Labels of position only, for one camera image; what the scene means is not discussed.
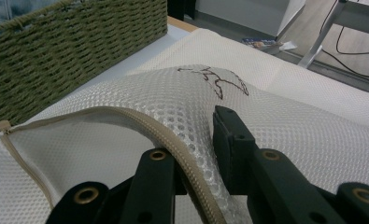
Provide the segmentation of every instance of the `white mesh fabric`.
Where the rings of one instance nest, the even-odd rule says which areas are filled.
[[[168,68],[92,86],[32,120],[95,106],[128,107],[150,115],[187,144],[229,223],[244,223],[248,214],[228,195],[216,169],[210,142],[214,105],[234,109],[260,147],[284,152],[313,184],[329,191],[346,181],[369,184],[368,125],[249,84],[245,87],[237,76],[223,69],[205,65]],[[42,162],[47,159],[32,157],[37,164],[34,169],[52,170],[56,164]],[[59,171],[53,174],[65,175]],[[61,178],[46,178],[49,188],[61,188]],[[61,197],[58,194],[62,191],[55,190],[56,197]]]
[[[107,111],[16,132],[9,139],[56,204],[82,182],[102,182],[112,189],[135,174],[141,155],[158,146],[130,127]]]
[[[368,92],[284,62],[204,29],[195,30],[132,73],[182,64],[206,64],[225,68],[260,90],[369,125]]]
[[[50,206],[0,142],[0,223],[43,223]]]

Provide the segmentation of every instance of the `black cable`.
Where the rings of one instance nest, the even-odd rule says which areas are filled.
[[[330,14],[332,13],[333,8],[334,8],[334,6],[336,5],[336,3],[337,3],[337,2],[338,2],[338,0],[336,0],[336,1],[334,2],[334,4],[333,4],[332,8],[330,8],[329,13],[327,14],[326,18],[324,19],[323,24],[322,24],[322,25],[321,25],[321,27],[320,27],[319,34],[321,33],[321,30],[322,30],[322,29],[323,29],[323,27],[324,27],[324,23],[326,23],[327,18],[329,18]],[[369,78],[369,76],[367,76],[367,75],[363,75],[363,74],[360,74],[360,73],[357,73],[357,72],[353,71],[352,69],[350,69],[349,67],[347,67],[344,63],[342,63],[341,61],[339,61],[339,59],[335,58],[335,56],[333,56],[331,53],[327,52],[327,51],[326,51],[326,50],[324,50],[323,48],[321,48],[321,51],[323,51],[323,52],[324,52],[324,53],[326,53],[327,55],[329,55],[329,56],[331,56],[332,58],[334,58],[334,59],[335,59],[337,62],[339,62],[342,66],[344,66],[345,68],[347,68],[347,70],[349,70],[350,72],[352,72],[352,73],[354,73],[354,74],[356,74],[356,75],[358,75],[358,76],[361,76],[361,77],[368,77],[368,78]]]
[[[349,67],[347,67],[344,63],[342,63],[341,61],[339,61],[339,59],[335,58],[335,56],[333,56],[331,53],[327,52],[326,50],[324,49],[321,49],[324,53],[328,54],[329,56],[331,56],[332,58],[336,59],[337,62],[341,63],[342,66],[344,66],[345,68],[347,68],[347,70],[349,70],[350,72],[358,75],[358,76],[361,76],[361,77],[369,77],[367,75],[363,75],[363,74],[360,74],[360,73],[357,73],[355,71],[353,71],[352,69],[350,69]]]
[[[341,34],[344,31],[345,26],[342,27],[341,32],[339,33],[338,39],[336,40],[336,44],[335,44],[335,49],[338,53],[340,54],[346,54],[346,55],[360,55],[360,54],[369,54],[369,52],[360,52],[360,53],[348,53],[348,52],[341,52],[338,49],[338,43],[339,43],[339,39],[341,38]]]

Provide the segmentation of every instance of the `wicker basket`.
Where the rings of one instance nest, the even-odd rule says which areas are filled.
[[[166,0],[63,0],[0,25],[0,120],[18,124],[166,34]]]

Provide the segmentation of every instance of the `blue jeans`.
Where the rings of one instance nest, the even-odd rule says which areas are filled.
[[[59,0],[0,0],[0,23],[51,5]]]

